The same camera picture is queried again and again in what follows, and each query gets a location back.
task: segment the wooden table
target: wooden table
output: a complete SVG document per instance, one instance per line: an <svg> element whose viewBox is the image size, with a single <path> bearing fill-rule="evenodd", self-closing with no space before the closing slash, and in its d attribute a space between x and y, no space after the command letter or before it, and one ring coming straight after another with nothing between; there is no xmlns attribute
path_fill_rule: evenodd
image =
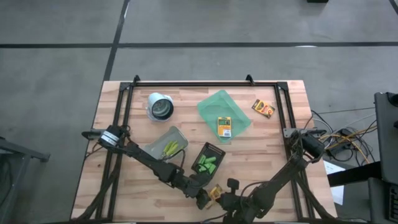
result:
<svg viewBox="0 0 398 224"><path fill-rule="evenodd" d="M105 129L112 123L119 83L104 82L94 128ZM288 84L296 123L299 128L302 128L311 117L304 83L296 80L288 81ZM245 132L227 144L219 142L197 111L197 104L200 101L220 89L226 90L252 121ZM173 98L175 109L170 121L160 123L147 118L147 97L153 92ZM227 179L235 178L240 181L238 191L240 194L241 189L247 184L269 180L287 161L277 111L270 119L267 119L251 108L256 99L262 99L276 107L272 87L135 87L129 116L132 140L140 147L144 147L165 133L170 126L178 127L189 140L187 158L183 167L185 175L193 173L190 166L204 143L210 142L226 151L226 155L213 180L205 189L210 190L216 184L220 184L223 190L229 191L226 186ZM123 107L121 111L120 124L123 118ZM288 118L286 108L284 112L285 118ZM94 142L89 144L89 151L93 145ZM79 216L98 193L105 157L106 151L100 150L85 161L72 217ZM323 161L310 164L307 175L312 192L328 212L336 216ZM306 216L307 211L301 190L300 199ZM214 205L209 210L199 210L195 202L195 199L185 198L180 190L161 183L147 167L130 157L123 156L114 221L197 222L224 213L219 205ZM103 210L105 216L108 211L107 204L106 199ZM291 185L287 184L277 194L273 208L261 221L294 221L296 219Z"/></svg>

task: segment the yellow cable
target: yellow cable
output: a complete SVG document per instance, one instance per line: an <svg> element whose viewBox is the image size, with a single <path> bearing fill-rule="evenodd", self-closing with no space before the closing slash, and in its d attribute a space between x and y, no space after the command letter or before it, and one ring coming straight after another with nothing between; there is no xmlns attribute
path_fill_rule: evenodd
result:
<svg viewBox="0 0 398 224"><path fill-rule="evenodd" d="M347 138L346 136L340 136L338 134L329 134L328 136L330 137L338 137L338 138L343 138L344 140L349 141L361 154L362 156L365 158L365 161L367 164L369 164L370 162L368 161L368 158L366 158L365 154L363 154L362 150L360 147L358 147L357 144L355 144L355 142L353 142L351 139Z"/></svg>
<svg viewBox="0 0 398 224"><path fill-rule="evenodd" d="M349 136L347 136L347 138L350 138L350 137L355 136L355 135L357 135L357 134L362 134L363 132L374 131L376 128L377 128L377 125L372 126L372 127L370 127L370 128L367 128L367 129L364 129L364 130L357 131L357 132L355 132L355 133L350 134ZM330 137L329 134L320 137L319 140L322 140L322 139L328 138L328 137ZM333 147L336 147L336 146L338 146L340 143L342 143L342 142L337 142L336 144L334 144L334 145L332 145L332 146L329 146L328 149L331 149L331 148L333 148Z"/></svg>

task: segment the floor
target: floor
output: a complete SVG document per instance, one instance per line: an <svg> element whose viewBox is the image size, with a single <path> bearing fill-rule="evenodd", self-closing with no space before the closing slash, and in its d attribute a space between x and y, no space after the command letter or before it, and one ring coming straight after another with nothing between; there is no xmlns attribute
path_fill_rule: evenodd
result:
<svg viewBox="0 0 398 224"><path fill-rule="evenodd" d="M52 154L47 164L31 163L15 209L16 223L68 220L87 145L80 132L91 128L102 81L108 78L242 80L251 74L256 80L302 79L312 109L333 128L374 114L375 92L397 92L398 8L393 0L130 0L124 24L119 23L127 2L0 2L0 136ZM114 41L263 42L282 47L115 51ZM321 47L292 47L297 42ZM359 43L347 47L353 42ZM353 127L367 128L374 120ZM378 160L377 133L366 140ZM356 161L347 164L355 166ZM361 217L361 211L349 207L338 211Z"/></svg>

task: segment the plastic tray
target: plastic tray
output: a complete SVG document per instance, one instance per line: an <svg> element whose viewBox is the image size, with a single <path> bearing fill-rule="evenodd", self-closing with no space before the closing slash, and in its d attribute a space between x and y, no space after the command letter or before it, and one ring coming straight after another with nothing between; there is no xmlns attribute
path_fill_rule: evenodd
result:
<svg viewBox="0 0 398 224"><path fill-rule="evenodd" d="M201 149L197 159L195 159L195 162L192 164L191 169L195 171L196 173L199 173L199 168L198 166L198 161L200 159L201 155L205 155L207 158L209 157L216 157L216 161L213 162L214 165L216 165L216 169L211 173L211 178L216 174L218 167L221 164L221 161L224 159L225 152L222 149L219 149L218 147L206 142L203 148Z"/></svg>
<svg viewBox="0 0 398 224"><path fill-rule="evenodd" d="M220 90L214 95L198 103L200 116L206 121L217 138L226 143L242 133L250 126L251 120L243 113L235 101L225 90ZM220 137L217 133L218 117L231 117L231 137Z"/></svg>
<svg viewBox="0 0 398 224"><path fill-rule="evenodd" d="M164 147L170 142L177 140L179 147L185 146L184 149L187 151L188 140L185 136L178 130L177 127L171 126L170 129L164 133L158 140L144 146L142 150L146 151L155 159L161 159ZM176 155L172 159L182 156L182 153Z"/></svg>

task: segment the black tray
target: black tray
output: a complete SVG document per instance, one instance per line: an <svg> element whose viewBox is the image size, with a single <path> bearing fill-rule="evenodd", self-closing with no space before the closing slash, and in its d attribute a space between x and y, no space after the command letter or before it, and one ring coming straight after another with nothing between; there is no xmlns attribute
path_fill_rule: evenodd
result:
<svg viewBox="0 0 398 224"><path fill-rule="evenodd" d="M216 161L213 162L213 164L216 166L216 169L211 174L211 178L213 178L213 176L217 172L218 167L221 164L221 161L223 160L223 158L225 156L225 152L223 150L219 149L218 147L206 142L205 145L203 146L203 148L201 149L198 157L195 159L195 162L191 166L191 169L193 171L195 171L196 173L199 173L200 166L198 166L198 162L199 162L201 155L205 155L207 158L213 157L213 156L216 157Z"/></svg>

